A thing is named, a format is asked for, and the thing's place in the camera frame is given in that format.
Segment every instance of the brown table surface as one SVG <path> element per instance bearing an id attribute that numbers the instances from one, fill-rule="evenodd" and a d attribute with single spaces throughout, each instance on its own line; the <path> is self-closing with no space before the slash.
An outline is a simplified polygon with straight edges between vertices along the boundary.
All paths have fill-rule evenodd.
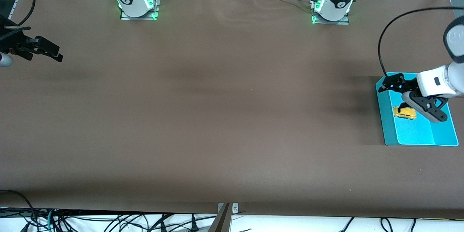
<path id="1" fill-rule="evenodd" d="M 37 0 L 26 34 L 65 58 L 1 69 L 1 187 L 48 208 L 462 217 L 464 146 L 385 146 L 374 88 L 386 23 L 449 5 L 357 0 L 349 26 L 329 26 L 305 0 L 162 0 L 136 22 L 114 0 Z M 392 25 L 387 70 L 450 62 L 453 18 Z M 464 141 L 464 100 L 449 103 Z"/>

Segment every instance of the white floor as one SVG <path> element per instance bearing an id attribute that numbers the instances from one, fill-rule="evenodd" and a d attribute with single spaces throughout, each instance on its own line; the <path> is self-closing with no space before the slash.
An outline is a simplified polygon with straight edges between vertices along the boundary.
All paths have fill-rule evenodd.
<path id="1" fill-rule="evenodd" d="M 197 214 L 196 218 L 208 217 L 211 214 Z M 87 216 L 88 218 L 115 219 L 115 215 L 109 216 Z M 161 215 L 147 215 L 149 225 L 153 225 Z M 231 232 L 339 232 L 343 230 L 349 217 L 295 217 L 295 216 L 256 216 L 256 215 L 234 215 L 232 217 Z M 191 220 L 190 214 L 176 214 L 165 222 L 165 225 L 174 223 L 184 223 Z M 83 221 L 80 219 L 68 219 L 70 224 L 78 232 L 102 232 L 109 222 Z M 197 222 L 202 231 L 212 224 L 213 219 L 205 219 Z M 390 219 L 394 232 L 409 232 L 413 223 L 412 219 Z M 135 223 L 147 227 L 144 218 L 135 220 Z M 25 225 L 22 217 L 0 219 L 0 232 L 19 232 Z M 167 227 L 169 232 L 174 227 Z M 34 232 L 37 229 L 30 227 L 28 231 Z M 141 229 L 135 226 L 128 226 L 123 229 L 124 232 L 139 232 Z M 176 232 L 187 231 L 179 228 Z M 464 231 L 464 221 L 451 220 L 431 220 L 418 219 L 413 232 L 462 232 Z M 378 218 L 357 217 L 348 227 L 347 232 L 383 232 Z"/>

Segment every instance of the blue plastic bin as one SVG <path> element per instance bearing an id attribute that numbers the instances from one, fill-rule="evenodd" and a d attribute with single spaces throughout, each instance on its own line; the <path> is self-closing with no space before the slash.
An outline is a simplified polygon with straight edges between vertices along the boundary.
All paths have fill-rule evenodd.
<path id="1" fill-rule="evenodd" d="M 403 73 L 406 80 L 416 77 L 415 73 Z M 376 91 L 382 86 L 382 77 L 376 83 Z M 446 104 L 442 111 L 448 115 L 448 120 L 442 123 L 433 123 L 420 113 L 417 118 L 409 120 L 395 117 L 393 107 L 403 103 L 401 93 L 393 91 L 377 92 L 378 107 L 382 120 L 383 136 L 388 146 L 457 146 L 456 130 L 451 118 L 450 108 Z"/>

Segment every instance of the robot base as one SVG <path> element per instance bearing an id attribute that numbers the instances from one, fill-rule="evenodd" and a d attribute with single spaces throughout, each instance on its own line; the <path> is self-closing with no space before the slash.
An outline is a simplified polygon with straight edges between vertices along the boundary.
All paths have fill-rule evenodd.
<path id="1" fill-rule="evenodd" d="M 143 20 L 143 21 L 157 20 L 158 13 L 160 11 L 161 0 L 148 0 L 148 1 L 149 1 L 149 4 L 151 4 L 150 2 L 153 3 L 153 8 L 141 17 L 130 17 L 122 11 L 121 7 L 119 7 L 119 9 L 121 9 L 121 20 Z"/>
<path id="2" fill-rule="evenodd" d="M 321 0 L 318 0 L 318 2 L 312 2 L 311 1 L 311 13 L 312 13 L 312 23 L 313 24 L 343 24 L 343 25 L 348 25 L 349 20 L 348 20 L 348 14 L 345 14 L 345 16 L 338 20 L 338 21 L 328 21 L 324 19 L 318 12 L 315 11 L 315 8 L 317 5 L 320 4 Z"/>
<path id="3" fill-rule="evenodd" d="M 403 73 L 406 80 L 412 80 L 415 73 Z M 376 83 L 376 90 L 383 83 L 382 77 Z M 403 103 L 401 93 L 393 91 L 377 92 L 380 109 L 383 136 L 388 146 L 457 146 L 456 130 L 448 104 L 442 111 L 448 115 L 448 120 L 442 123 L 432 123 L 423 115 L 417 113 L 414 120 L 394 116 L 393 107 Z"/>

